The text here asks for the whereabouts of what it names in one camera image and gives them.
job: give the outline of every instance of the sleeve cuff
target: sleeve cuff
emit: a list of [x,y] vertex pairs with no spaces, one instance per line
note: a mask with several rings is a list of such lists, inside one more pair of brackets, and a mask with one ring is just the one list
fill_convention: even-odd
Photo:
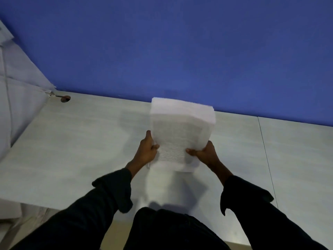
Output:
[[127,213],[133,206],[131,201],[132,174],[127,168],[104,175],[93,181],[92,185],[102,185],[106,192],[113,196],[121,213]]
[[221,194],[220,208],[223,215],[226,209],[232,211],[244,204],[251,205],[253,201],[272,202],[274,198],[265,189],[262,189],[238,176],[231,176],[227,179]]

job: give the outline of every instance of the stack of paper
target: stack of paper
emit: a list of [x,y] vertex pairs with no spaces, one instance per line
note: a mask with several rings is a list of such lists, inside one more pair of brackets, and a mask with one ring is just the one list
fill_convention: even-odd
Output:
[[152,138],[160,145],[150,166],[193,172],[199,160],[185,149],[206,146],[216,122],[213,107],[154,97],[150,119]]

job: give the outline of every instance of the paper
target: paper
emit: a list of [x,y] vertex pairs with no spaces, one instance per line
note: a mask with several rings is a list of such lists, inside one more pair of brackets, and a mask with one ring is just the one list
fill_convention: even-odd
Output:
[[216,122],[213,107],[154,97],[150,119],[152,137],[160,145],[151,166],[193,172],[199,160],[185,149],[206,146]]

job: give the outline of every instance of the person's left hand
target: person's left hand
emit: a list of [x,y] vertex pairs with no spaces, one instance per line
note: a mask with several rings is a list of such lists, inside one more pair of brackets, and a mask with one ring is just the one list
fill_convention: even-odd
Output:
[[132,173],[132,179],[144,165],[155,158],[159,147],[160,145],[153,145],[152,134],[147,131],[146,137],[141,140],[134,158],[125,167]]

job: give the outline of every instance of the beige floor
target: beige floor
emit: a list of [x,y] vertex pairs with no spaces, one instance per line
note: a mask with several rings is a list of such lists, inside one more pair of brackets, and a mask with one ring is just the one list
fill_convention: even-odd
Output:
[[[47,221],[56,211],[48,210],[44,216],[31,216],[19,221],[19,225],[7,233],[0,243],[1,250],[10,249],[17,242]],[[125,246],[132,223],[113,221],[101,244],[101,250],[121,250]],[[251,250],[251,247],[226,242],[232,250]]]

